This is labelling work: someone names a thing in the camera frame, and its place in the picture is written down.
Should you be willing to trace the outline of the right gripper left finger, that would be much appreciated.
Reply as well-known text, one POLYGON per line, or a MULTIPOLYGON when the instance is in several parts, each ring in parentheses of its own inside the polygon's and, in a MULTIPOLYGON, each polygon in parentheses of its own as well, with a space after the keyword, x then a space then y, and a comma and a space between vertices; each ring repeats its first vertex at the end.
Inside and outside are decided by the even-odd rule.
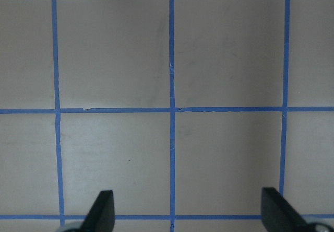
POLYGON ((80 231, 112 232, 115 226, 114 196, 112 190, 101 191, 89 210, 80 231))

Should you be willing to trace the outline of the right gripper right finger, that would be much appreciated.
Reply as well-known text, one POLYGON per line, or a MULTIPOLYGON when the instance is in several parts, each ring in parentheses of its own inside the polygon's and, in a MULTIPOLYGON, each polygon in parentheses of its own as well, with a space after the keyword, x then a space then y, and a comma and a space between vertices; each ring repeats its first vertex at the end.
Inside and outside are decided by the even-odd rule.
POLYGON ((261 221, 268 232, 308 231, 308 223, 273 187, 263 187, 261 221))

